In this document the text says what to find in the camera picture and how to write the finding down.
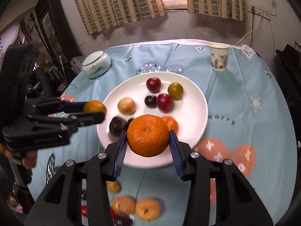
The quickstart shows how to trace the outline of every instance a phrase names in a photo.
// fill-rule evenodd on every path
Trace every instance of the plate rim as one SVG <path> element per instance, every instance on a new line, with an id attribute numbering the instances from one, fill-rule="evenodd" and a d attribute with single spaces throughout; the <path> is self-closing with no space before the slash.
<path id="1" fill-rule="evenodd" d="M 198 87 L 197 84 L 195 84 L 191 79 L 189 79 L 188 77 L 186 76 L 183 76 L 183 75 L 180 75 L 180 74 L 177 74 L 177 73 L 174 73 L 174 72 L 165 72 L 165 71 L 158 71 L 158 72 L 147 72 L 147 73 L 143 73 L 143 74 L 139 74 L 139 75 L 135 75 L 135 76 L 132 76 L 130 77 L 129 79 L 123 81 L 122 83 L 120 83 L 119 85 L 117 85 L 107 96 L 106 98 L 104 99 L 103 101 L 103 104 L 105 105 L 105 101 L 107 100 L 107 98 L 110 97 L 110 95 L 112 94 L 112 92 L 114 92 L 115 89 L 117 89 L 120 85 L 124 84 L 125 82 L 128 82 L 129 80 L 133 79 L 133 78 L 138 78 L 140 77 L 141 75 L 153 75 L 153 74 L 174 74 L 174 75 L 177 75 L 177 76 L 180 76 L 180 77 L 183 77 L 183 78 L 186 78 L 187 80 L 189 80 L 193 85 L 195 85 L 201 92 L 202 94 L 202 97 L 205 101 L 205 104 L 206 104 L 206 120 L 205 120 L 205 125 L 203 127 L 203 129 L 200 131 L 200 138 L 199 138 L 199 141 L 202 139 L 204 133 L 205 133 L 205 130 L 207 128 L 207 124 L 208 124 L 208 103 L 207 103 L 207 100 L 206 100 L 206 97 L 203 93 L 203 91 Z M 102 125 L 102 123 L 100 124 L 97 124 L 97 137 L 98 137 L 98 140 L 99 140 L 99 144 L 103 147 L 100 139 L 99 139 L 99 134 L 100 134 L 100 130 L 99 130 L 99 127 L 100 125 Z M 131 165 L 131 164 L 126 164 L 124 163 L 124 165 L 128 166 L 128 167 L 133 167 L 133 168 L 141 168 L 141 169 L 155 169 L 155 168 L 159 168 L 159 167 L 166 167 L 166 166 L 169 166 L 171 165 L 172 163 L 169 163 L 169 164 L 165 164 L 165 165 L 158 165 L 158 166 L 135 166 L 135 165 Z"/>

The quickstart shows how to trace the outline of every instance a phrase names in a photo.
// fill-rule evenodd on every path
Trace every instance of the round table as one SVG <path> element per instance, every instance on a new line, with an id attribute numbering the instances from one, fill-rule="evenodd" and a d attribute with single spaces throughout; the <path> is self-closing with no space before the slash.
<path id="1" fill-rule="evenodd" d="M 247 177 L 274 224 L 289 207 L 296 179 L 296 139 L 290 112 L 282 92 L 264 61 L 249 47 L 229 49 L 224 72 L 211 69 L 207 41 L 148 42 L 109 48 L 111 68 L 89 80 L 81 72 L 61 98 L 71 101 L 103 101 L 117 85 L 137 74 L 166 71 L 195 82 L 206 96 L 208 125 L 195 148 L 207 159 L 232 159 Z M 82 162 L 99 151 L 96 126 L 80 128 L 68 146 L 39 150 L 29 189 L 37 199 L 53 170 L 68 159 Z M 119 177 L 122 190 L 137 200 L 157 198 L 162 216 L 145 223 L 135 216 L 135 225 L 183 224 L 189 182 L 180 181 L 173 165 L 158 169 L 124 166 Z M 210 224 L 215 223 L 215 187 L 211 183 Z"/>

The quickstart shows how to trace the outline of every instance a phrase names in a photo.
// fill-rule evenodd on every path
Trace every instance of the plastic bag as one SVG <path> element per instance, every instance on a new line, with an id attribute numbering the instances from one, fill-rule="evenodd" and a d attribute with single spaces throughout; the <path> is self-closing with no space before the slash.
<path id="1" fill-rule="evenodd" d="M 77 75 L 82 71 L 82 63 L 84 62 L 85 57 L 79 56 L 71 59 L 71 69 Z"/>

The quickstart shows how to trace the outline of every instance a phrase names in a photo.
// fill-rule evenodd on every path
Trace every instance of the red fruit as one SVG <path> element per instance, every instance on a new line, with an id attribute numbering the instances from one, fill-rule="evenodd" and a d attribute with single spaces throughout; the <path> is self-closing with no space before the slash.
<path id="1" fill-rule="evenodd" d="M 87 216 L 88 216 L 87 206 L 86 206 L 86 205 L 82 205 L 82 207 L 81 207 L 81 212 L 82 212 L 82 215 L 83 215 L 84 217 L 87 217 Z"/>
<path id="2" fill-rule="evenodd" d="M 112 216 L 112 219 L 114 220 L 114 218 L 116 217 L 115 213 L 114 213 L 114 210 L 112 207 L 110 207 L 111 209 L 111 216 Z"/>
<path id="3" fill-rule="evenodd" d="M 161 81 L 159 78 L 150 78 L 146 81 L 147 89 L 152 93 L 158 93 L 161 89 Z"/>
<path id="4" fill-rule="evenodd" d="M 168 113 L 173 108 L 173 98 L 168 94 L 160 94 L 156 101 L 157 107 L 165 113 Z"/>

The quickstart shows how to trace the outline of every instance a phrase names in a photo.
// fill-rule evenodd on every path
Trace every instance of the silver screw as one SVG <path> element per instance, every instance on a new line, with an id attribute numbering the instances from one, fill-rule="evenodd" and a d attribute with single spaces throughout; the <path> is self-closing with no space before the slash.
<path id="1" fill-rule="evenodd" d="M 99 153 L 97 156 L 99 159 L 104 159 L 106 158 L 106 153 Z"/>
<path id="2" fill-rule="evenodd" d="M 228 165 L 228 166 L 231 166 L 231 165 L 233 164 L 233 161 L 230 160 L 230 159 L 225 159 L 225 160 L 224 160 L 224 163 L 225 163 L 226 165 Z"/>
<path id="3" fill-rule="evenodd" d="M 61 123 L 61 129 L 64 130 L 64 131 L 66 131 L 66 130 L 69 129 L 69 127 L 67 127 L 67 126 L 65 126 L 65 125 L 63 125 L 63 124 Z"/>
<path id="4" fill-rule="evenodd" d="M 200 154 L 198 153 L 198 152 L 192 152 L 191 154 L 190 154 L 190 156 L 192 157 L 192 158 L 199 158 L 200 157 Z"/>
<path id="5" fill-rule="evenodd" d="M 65 164 L 66 164 L 67 167 L 71 167 L 71 166 L 73 166 L 74 161 L 73 160 L 68 160 L 68 161 L 66 161 Z"/>

